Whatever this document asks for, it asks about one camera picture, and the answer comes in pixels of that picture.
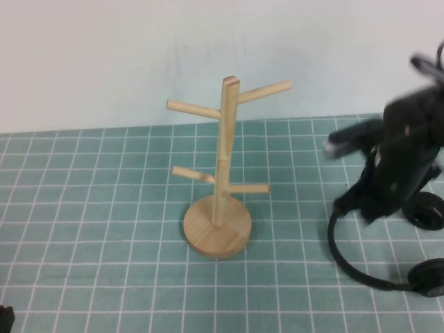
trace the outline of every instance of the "wooden peg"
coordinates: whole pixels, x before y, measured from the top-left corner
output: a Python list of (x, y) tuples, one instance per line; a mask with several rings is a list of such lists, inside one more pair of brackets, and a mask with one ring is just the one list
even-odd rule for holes
[(240, 94), (239, 104), (246, 103), (249, 101), (254, 101), (255, 99), (261, 99), (262, 97), (277, 94), (278, 92), (284, 92), (285, 90), (290, 90), (290, 89), (291, 89), (290, 80), (273, 83), (272, 85), (266, 85), (265, 87), (260, 87)]
[(184, 113), (195, 114), (196, 116), (202, 116), (213, 119), (220, 119), (221, 113), (217, 109), (206, 108), (205, 106), (188, 104), (177, 101), (168, 101), (166, 103), (168, 110), (179, 111)]
[(270, 185), (268, 184), (231, 185), (230, 193), (270, 193)]
[(173, 167), (173, 175), (191, 178), (194, 180), (199, 180), (201, 182), (208, 182), (210, 184), (215, 183), (213, 175), (209, 175), (207, 173), (202, 173), (199, 171), (189, 170), (186, 168), (181, 168), (179, 166)]

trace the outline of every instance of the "round wooden base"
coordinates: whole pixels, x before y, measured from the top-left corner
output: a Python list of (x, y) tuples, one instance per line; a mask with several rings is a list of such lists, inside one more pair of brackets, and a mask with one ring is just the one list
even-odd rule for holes
[(213, 196), (196, 201), (185, 214), (183, 229), (189, 244), (200, 254), (214, 259), (229, 258), (247, 244), (251, 217), (244, 204), (230, 197), (223, 225), (211, 223)]

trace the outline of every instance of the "green grid mat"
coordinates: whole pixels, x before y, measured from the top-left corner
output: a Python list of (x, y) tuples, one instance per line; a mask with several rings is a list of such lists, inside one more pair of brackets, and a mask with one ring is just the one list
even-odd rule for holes
[[(189, 248), (181, 220), (212, 185), (217, 123), (0, 136), (0, 304), (13, 332), (442, 332), (444, 300), (382, 292), (345, 276), (327, 249), (332, 201), (362, 170), (358, 154), (326, 161), (327, 135), (358, 116), (238, 122), (233, 183), (253, 218), (245, 250), (212, 261)], [(429, 190), (444, 195), (444, 178)], [(344, 255), (398, 281), (442, 256), (444, 233), (398, 216), (338, 225)]]

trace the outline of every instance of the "wooden stand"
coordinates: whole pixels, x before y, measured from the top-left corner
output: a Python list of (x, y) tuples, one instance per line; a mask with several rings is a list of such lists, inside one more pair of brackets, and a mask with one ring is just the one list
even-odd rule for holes
[(216, 175), (178, 166), (173, 174), (214, 184), (214, 194), (196, 201), (185, 214), (183, 228), (189, 244), (211, 258), (228, 258), (238, 253), (251, 233), (251, 217), (245, 205), (231, 193), (269, 193), (269, 185), (230, 185), (230, 162), (236, 126), (237, 106), (261, 97), (291, 89), (289, 80), (239, 93), (235, 76), (223, 79), (221, 109), (168, 101), (166, 108), (219, 120)]

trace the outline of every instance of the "black object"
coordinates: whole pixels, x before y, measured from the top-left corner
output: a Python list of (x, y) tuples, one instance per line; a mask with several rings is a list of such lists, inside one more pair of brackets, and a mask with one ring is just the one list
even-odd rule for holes
[(424, 230), (444, 228), (444, 200), (433, 193), (414, 194), (402, 207), (402, 213), (408, 222)]
[(413, 267), (406, 284), (369, 276), (345, 260), (336, 245), (334, 230), (340, 216), (359, 210), (367, 223), (402, 210), (406, 220), (424, 230), (444, 228), (444, 200), (421, 191), (441, 174), (436, 160), (444, 146), (444, 69), (441, 53), (436, 63), (415, 55), (411, 64), (434, 84), (389, 103), (382, 119), (371, 119), (330, 134), (325, 154), (339, 158), (354, 151), (366, 156), (360, 179), (334, 201), (327, 240), (338, 266), (352, 279), (369, 287), (412, 291), (426, 297), (444, 296), (444, 259), (431, 259)]
[(14, 309), (0, 305), (0, 333), (10, 333), (14, 321)]
[(353, 280), (384, 291), (412, 291), (426, 297), (444, 296), (444, 259), (431, 259), (414, 266), (407, 276), (408, 284), (398, 284), (381, 280), (353, 267), (339, 252), (334, 240), (334, 229), (338, 217), (336, 212), (333, 212), (330, 217), (327, 230), (328, 246), (338, 266)]

